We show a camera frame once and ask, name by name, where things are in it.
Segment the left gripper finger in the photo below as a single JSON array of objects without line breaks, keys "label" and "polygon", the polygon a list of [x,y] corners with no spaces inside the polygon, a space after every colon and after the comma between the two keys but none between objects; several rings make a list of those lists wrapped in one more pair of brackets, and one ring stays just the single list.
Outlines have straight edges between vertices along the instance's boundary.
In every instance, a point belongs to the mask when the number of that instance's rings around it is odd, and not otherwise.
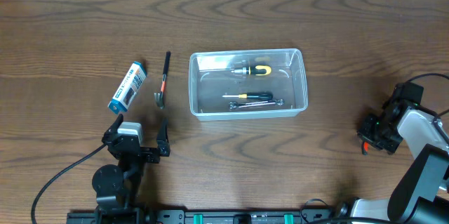
[{"label": "left gripper finger", "polygon": [[168,120],[163,119],[161,123],[161,128],[156,137],[156,142],[159,148],[169,148],[169,140],[168,140]]},{"label": "left gripper finger", "polygon": [[119,114],[114,123],[105,131],[104,136],[109,136],[117,133],[122,123],[123,123],[123,115]]}]

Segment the red handled pliers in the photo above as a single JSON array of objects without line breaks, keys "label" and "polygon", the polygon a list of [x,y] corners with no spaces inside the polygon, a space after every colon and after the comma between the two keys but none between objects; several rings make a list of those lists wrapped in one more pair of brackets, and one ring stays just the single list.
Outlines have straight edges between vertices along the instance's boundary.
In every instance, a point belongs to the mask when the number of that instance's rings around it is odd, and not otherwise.
[{"label": "red handled pliers", "polygon": [[365,141],[362,142],[361,144],[361,151],[363,155],[367,155],[368,154],[368,146],[369,144]]}]

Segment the small black orange hammer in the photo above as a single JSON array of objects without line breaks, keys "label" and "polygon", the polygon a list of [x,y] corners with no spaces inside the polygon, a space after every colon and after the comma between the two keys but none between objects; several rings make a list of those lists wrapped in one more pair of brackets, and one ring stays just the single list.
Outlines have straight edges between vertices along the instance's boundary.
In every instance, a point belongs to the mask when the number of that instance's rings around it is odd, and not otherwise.
[{"label": "small black orange hammer", "polygon": [[163,74],[162,74],[162,81],[161,81],[161,88],[159,90],[158,93],[154,94],[154,98],[156,101],[156,105],[160,108],[163,109],[165,107],[164,105],[164,93],[165,93],[165,89],[166,89],[166,80],[167,80],[167,76],[168,76],[168,69],[169,69],[169,64],[170,64],[170,57],[171,57],[171,52],[167,51],[166,52],[166,57],[165,57],[165,61],[164,61],[164,67],[163,67]]}]

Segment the silver combination wrench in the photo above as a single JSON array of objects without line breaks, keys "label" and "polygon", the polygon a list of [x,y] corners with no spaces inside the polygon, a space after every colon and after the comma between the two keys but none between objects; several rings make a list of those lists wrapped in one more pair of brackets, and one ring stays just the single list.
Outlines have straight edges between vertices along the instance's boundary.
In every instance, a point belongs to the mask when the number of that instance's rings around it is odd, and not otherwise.
[{"label": "silver combination wrench", "polygon": [[236,110],[236,109],[243,109],[243,108],[252,108],[252,107],[264,107],[264,106],[282,106],[284,104],[284,100],[264,100],[264,101],[258,101],[258,102],[250,102],[250,103],[237,103],[237,102],[230,102],[229,103],[229,109]]}]

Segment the slim black yellow screwdriver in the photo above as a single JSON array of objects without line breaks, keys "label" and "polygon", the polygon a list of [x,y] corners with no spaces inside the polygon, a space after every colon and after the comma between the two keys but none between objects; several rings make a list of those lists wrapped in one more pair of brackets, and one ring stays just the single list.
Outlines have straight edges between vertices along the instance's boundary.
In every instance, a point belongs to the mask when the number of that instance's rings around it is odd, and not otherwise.
[{"label": "slim black yellow screwdriver", "polygon": [[272,93],[242,93],[236,95],[223,95],[223,98],[239,98],[239,99],[247,99],[247,100],[271,100],[273,98]]}]

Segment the stubby yellow black screwdriver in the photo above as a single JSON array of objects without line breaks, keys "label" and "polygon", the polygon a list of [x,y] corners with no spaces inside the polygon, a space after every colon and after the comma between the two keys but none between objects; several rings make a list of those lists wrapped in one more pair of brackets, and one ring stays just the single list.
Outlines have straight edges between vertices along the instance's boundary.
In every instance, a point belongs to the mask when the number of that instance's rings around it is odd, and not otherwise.
[{"label": "stubby yellow black screwdriver", "polygon": [[266,76],[272,73],[272,68],[268,65],[246,66],[232,70],[234,74]]}]

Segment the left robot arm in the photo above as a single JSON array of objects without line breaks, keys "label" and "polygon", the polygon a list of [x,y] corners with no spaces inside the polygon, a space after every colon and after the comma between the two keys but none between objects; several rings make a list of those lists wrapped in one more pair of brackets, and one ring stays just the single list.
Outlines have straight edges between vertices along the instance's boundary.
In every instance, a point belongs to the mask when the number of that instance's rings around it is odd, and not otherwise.
[{"label": "left robot arm", "polygon": [[125,122],[120,114],[105,131],[102,143],[118,161],[99,168],[92,179],[98,206],[105,211],[128,208],[134,201],[146,164],[158,164],[170,155],[168,120],[164,119],[156,137],[156,147],[143,147],[142,125]]}]

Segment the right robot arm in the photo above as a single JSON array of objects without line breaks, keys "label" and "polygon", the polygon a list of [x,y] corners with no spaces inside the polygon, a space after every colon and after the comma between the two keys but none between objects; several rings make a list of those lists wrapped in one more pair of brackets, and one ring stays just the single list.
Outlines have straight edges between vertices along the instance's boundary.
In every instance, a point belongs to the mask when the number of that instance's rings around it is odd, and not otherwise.
[{"label": "right robot arm", "polygon": [[438,196],[439,190],[448,190],[448,134],[437,113],[420,105],[423,91],[409,81],[397,84],[382,114],[369,114],[358,129],[363,153],[372,146],[393,154],[405,142],[414,162],[390,198],[357,199],[350,217],[395,223],[448,222],[448,200]]}]

